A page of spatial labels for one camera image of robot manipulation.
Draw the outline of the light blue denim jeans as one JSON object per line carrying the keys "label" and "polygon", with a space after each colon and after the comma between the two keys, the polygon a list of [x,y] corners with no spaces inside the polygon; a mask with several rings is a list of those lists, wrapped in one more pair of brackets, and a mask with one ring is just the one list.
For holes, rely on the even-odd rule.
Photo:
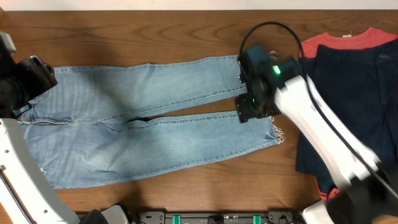
{"label": "light blue denim jeans", "polygon": [[246,92],[236,56],[133,67],[57,67],[57,85],[21,110],[38,167],[56,189],[97,187],[223,161],[284,140],[271,117],[172,116]]}

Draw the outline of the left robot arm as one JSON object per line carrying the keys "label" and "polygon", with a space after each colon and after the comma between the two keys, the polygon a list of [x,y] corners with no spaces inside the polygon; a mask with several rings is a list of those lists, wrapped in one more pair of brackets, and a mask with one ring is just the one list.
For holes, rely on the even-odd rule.
{"label": "left robot arm", "polygon": [[14,223],[129,223],[120,205],[78,216],[57,196],[34,161],[15,110],[51,89],[51,66],[37,56],[1,59],[1,203]]}

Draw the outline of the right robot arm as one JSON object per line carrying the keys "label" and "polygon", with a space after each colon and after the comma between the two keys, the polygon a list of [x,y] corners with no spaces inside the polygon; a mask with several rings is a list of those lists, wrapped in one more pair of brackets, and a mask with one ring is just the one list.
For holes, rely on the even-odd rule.
{"label": "right robot arm", "polygon": [[304,223],[367,223],[397,215],[397,172],[382,167],[332,112],[294,58],[278,61],[261,45],[238,55],[239,79],[247,92],[236,99],[242,123],[284,114],[308,139],[340,193],[304,208]]}

